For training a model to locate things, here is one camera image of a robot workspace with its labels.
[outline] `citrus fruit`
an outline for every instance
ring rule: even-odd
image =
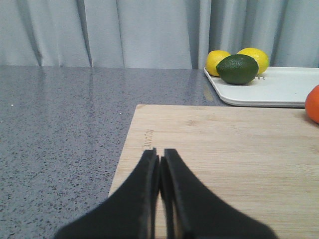
[[[314,121],[319,123],[319,85],[313,88],[308,94],[305,102],[307,115]]]
[[[251,47],[245,48],[240,50],[237,54],[243,54],[243,55],[251,56],[252,58],[254,58],[257,61],[257,64],[259,66],[259,70],[257,74],[263,73],[264,71],[267,70],[269,66],[268,55],[262,50],[259,50],[257,48],[251,48]]]
[[[230,56],[230,53],[222,50],[211,51],[206,60],[206,70],[212,76],[219,76],[216,71],[217,64],[225,57]]]
[[[235,85],[251,82],[258,72],[257,62],[252,57],[241,54],[226,57],[216,68],[222,80]]]

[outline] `yellow lemon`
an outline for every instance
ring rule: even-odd
[[[206,60],[206,70],[212,76],[219,76],[216,70],[216,66],[218,65],[221,60],[230,56],[230,53],[227,51],[215,50],[211,51]]]
[[[237,54],[247,55],[254,58],[259,67],[257,74],[263,73],[269,66],[268,55],[260,49],[249,47],[240,50]]]

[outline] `green lime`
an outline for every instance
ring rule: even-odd
[[[254,58],[247,55],[231,55],[216,66],[222,80],[229,84],[244,85],[251,82],[259,70]]]

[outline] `gray countertop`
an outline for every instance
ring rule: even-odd
[[[226,105],[202,70],[1,66],[0,238],[52,238],[107,199],[137,104]]]

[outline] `wooden cutting board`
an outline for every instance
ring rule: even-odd
[[[153,147],[175,148],[211,191],[281,239],[319,238],[319,124],[304,109],[138,105],[110,194]],[[159,200],[156,237],[165,230]]]

